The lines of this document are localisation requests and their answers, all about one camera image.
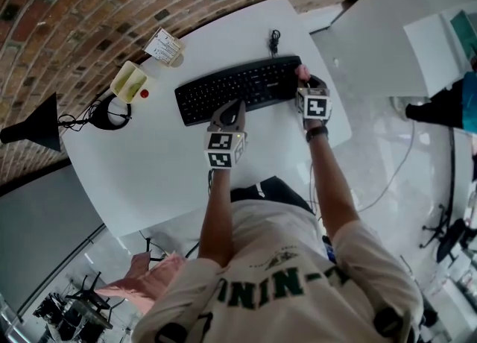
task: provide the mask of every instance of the black keyboard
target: black keyboard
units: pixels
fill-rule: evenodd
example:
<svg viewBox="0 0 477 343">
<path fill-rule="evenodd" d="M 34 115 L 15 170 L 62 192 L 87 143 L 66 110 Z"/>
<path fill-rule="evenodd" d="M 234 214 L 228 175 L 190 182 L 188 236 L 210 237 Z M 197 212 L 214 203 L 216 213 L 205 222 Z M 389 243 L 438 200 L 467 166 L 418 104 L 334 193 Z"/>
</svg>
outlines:
<svg viewBox="0 0 477 343">
<path fill-rule="evenodd" d="M 175 90 L 182 120 L 185 125 L 208 122 L 218 108 L 233 99 L 243 99 L 247 111 L 293 99 L 297 92 L 294 70 L 300 64 L 300 57 L 271 58 L 184 84 Z"/>
</svg>

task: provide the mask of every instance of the red brick wall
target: red brick wall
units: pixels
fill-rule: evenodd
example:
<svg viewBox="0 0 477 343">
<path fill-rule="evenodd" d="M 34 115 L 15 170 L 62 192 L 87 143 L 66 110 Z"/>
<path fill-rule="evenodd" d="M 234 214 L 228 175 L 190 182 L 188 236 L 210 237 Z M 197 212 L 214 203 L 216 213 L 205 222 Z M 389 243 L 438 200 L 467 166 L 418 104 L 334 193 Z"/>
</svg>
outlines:
<svg viewBox="0 0 477 343">
<path fill-rule="evenodd" d="M 163 26 L 182 36 L 261 0 L 0 0 L 0 127 L 53 92 L 77 116 Z M 290 0 L 300 12 L 343 0 Z M 31 142 L 0 146 L 0 184 L 65 157 Z"/>
</svg>

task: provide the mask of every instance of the wrist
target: wrist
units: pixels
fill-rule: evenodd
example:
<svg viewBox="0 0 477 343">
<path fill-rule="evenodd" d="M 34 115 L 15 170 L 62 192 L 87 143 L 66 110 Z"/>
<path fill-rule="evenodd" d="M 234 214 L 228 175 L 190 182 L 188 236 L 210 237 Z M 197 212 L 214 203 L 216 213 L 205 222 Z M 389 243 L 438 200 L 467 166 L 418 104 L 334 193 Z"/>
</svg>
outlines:
<svg viewBox="0 0 477 343">
<path fill-rule="evenodd" d="M 230 169 L 214 169 L 212 179 L 218 181 L 230 180 Z"/>
<path fill-rule="evenodd" d="M 318 137 L 328 139 L 328 128 L 326 128 L 326 126 L 321 125 L 319 127 L 310 128 L 306 131 L 306 141 L 308 143 Z"/>
</svg>

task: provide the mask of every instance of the yellow container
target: yellow container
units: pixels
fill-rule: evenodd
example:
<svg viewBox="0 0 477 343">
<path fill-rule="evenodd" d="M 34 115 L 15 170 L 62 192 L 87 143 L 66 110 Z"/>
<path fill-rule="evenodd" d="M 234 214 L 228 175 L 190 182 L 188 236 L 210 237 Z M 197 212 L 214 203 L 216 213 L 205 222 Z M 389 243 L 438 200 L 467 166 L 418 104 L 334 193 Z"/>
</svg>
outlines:
<svg viewBox="0 0 477 343">
<path fill-rule="evenodd" d="M 111 82 L 110 89 L 122 101 L 130 103 L 147 79 L 141 66 L 127 60 Z"/>
</svg>

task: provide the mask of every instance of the keyboard cable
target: keyboard cable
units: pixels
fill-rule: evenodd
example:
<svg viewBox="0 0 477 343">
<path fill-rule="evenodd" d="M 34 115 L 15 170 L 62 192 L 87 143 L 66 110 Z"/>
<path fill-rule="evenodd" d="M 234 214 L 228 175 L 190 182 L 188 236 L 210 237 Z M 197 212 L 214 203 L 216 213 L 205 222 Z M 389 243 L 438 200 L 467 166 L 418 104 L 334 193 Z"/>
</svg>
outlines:
<svg viewBox="0 0 477 343">
<path fill-rule="evenodd" d="M 278 54 L 278 40 L 280 39 L 280 32 L 274 29 L 271 32 L 270 40 L 268 41 L 268 48 L 270 49 L 271 57 L 275 58 Z"/>
</svg>

